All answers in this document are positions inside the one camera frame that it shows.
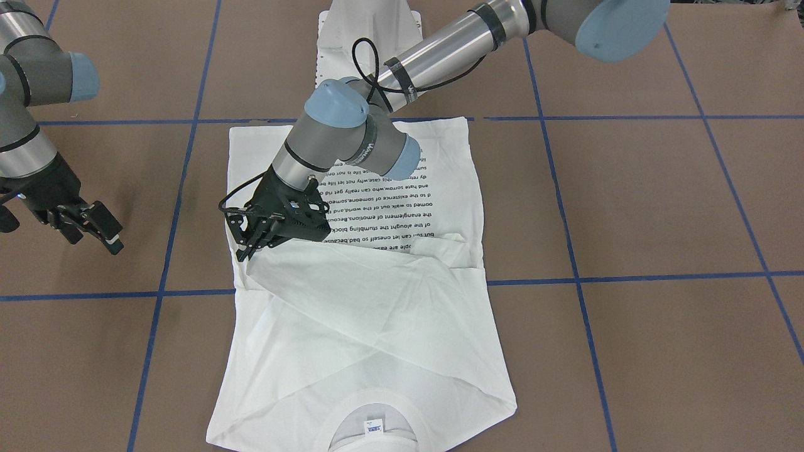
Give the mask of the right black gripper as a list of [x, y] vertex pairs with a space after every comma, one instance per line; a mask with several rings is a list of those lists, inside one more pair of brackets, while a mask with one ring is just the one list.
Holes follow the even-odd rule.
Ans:
[[103, 243], [110, 254], [117, 255], [124, 248], [119, 237], [123, 227], [101, 201], [82, 204], [80, 187], [80, 180], [62, 154], [55, 155], [51, 163], [32, 175], [2, 177], [2, 226], [19, 226], [4, 203], [23, 195], [23, 203], [38, 221], [60, 231], [69, 244], [81, 241], [84, 231]]

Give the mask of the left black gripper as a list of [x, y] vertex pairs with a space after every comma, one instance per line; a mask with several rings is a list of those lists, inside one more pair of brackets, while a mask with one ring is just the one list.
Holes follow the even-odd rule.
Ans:
[[236, 252], [237, 260], [249, 260], [258, 250], [271, 247], [276, 220], [269, 217], [279, 215], [294, 220], [313, 220], [314, 209], [310, 208], [313, 191], [313, 176], [299, 191], [281, 180], [273, 168], [267, 169], [249, 200], [251, 212], [227, 214], [227, 226], [232, 237], [243, 247]]

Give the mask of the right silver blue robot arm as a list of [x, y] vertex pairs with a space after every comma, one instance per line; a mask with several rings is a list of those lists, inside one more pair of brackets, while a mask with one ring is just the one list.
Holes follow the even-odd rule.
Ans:
[[99, 75], [82, 53], [64, 51], [23, 1], [1, 3], [2, 232], [18, 228], [8, 202], [20, 198], [37, 221], [71, 244], [84, 235], [116, 255], [122, 226], [103, 203], [86, 202], [80, 178], [57, 151], [30, 108], [91, 100]]

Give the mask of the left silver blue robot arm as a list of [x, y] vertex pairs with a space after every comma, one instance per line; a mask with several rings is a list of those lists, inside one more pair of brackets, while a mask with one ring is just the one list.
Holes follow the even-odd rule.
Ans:
[[305, 101], [269, 168], [256, 175], [253, 197], [242, 208], [220, 201], [238, 261], [291, 239], [322, 242], [330, 234], [329, 205], [319, 183], [334, 163], [358, 166], [390, 180], [405, 180], [420, 145], [394, 128], [393, 112], [420, 94], [470, 74], [486, 55], [514, 38], [550, 31], [597, 61], [638, 54], [666, 22], [669, 1], [485, 1], [400, 55], [358, 77], [327, 79]]

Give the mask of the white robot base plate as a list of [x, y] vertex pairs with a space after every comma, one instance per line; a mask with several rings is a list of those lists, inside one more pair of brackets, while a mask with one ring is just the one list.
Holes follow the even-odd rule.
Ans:
[[380, 61], [402, 54], [422, 38], [421, 15], [407, 1], [333, 1], [318, 15], [317, 68], [315, 85], [327, 79], [359, 78], [374, 72], [371, 47], [361, 43], [357, 61], [352, 46], [369, 38]]

